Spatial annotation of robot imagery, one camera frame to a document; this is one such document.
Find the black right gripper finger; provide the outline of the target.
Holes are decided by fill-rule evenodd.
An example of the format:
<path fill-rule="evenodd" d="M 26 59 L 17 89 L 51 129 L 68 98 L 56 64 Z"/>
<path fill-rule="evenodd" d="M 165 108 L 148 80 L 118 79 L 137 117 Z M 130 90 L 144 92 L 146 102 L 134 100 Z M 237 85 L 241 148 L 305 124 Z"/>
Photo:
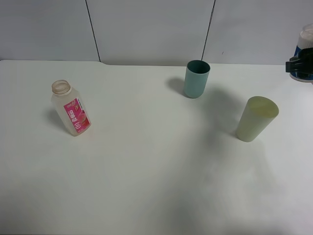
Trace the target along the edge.
<path fill-rule="evenodd" d="M 305 48 L 286 62 L 286 72 L 312 75 L 313 74 L 313 48 Z"/>

